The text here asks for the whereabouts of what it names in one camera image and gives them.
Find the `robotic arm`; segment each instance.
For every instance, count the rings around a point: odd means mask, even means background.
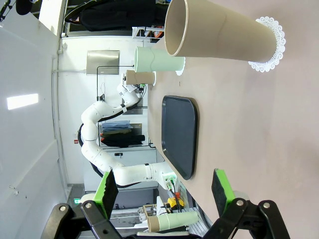
[[[167,182],[164,180],[163,174],[170,173],[174,175],[174,173],[166,162],[126,167],[96,144],[98,138],[96,123],[104,117],[120,115],[128,109],[134,108],[139,102],[139,98],[135,93],[136,88],[134,85],[127,85],[125,78],[123,78],[122,83],[117,87],[117,91],[124,100],[124,104],[112,107],[105,102],[97,101],[83,112],[81,116],[83,122],[81,129],[83,145],[81,151],[100,170],[110,171],[113,169],[118,185],[124,186],[144,181],[157,181],[163,188],[167,189]]]

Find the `person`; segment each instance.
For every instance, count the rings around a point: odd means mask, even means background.
[[[72,9],[65,21],[81,24],[88,31],[164,26],[167,9],[168,4],[154,0],[92,0]]]

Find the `green exit sign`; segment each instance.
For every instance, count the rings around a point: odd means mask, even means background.
[[[79,203],[80,203],[80,199],[79,199],[79,198],[75,198],[75,199],[74,199],[74,203],[75,203],[75,204],[79,204]]]

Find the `black tray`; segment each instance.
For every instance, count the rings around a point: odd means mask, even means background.
[[[164,96],[161,115],[161,145],[180,175],[191,178],[196,159],[197,110],[189,98]]]

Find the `beige tabletop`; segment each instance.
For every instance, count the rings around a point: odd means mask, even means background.
[[[286,34],[284,57],[268,73],[214,58],[187,58],[182,76],[157,72],[149,87],[149,137],[168,161],[161,147],[162,99],[194,98],[196,168],[190,180],[180,178],[210,219],[218,218],[211,183],[213,169],[221,168],[253,203],[275,201],[291,238],[318,239],[319,1],[214,2],[253,19],[272,16]],[[155,47],[164,49],[164,39]],[[239,232],[235,238],[249,237]]]

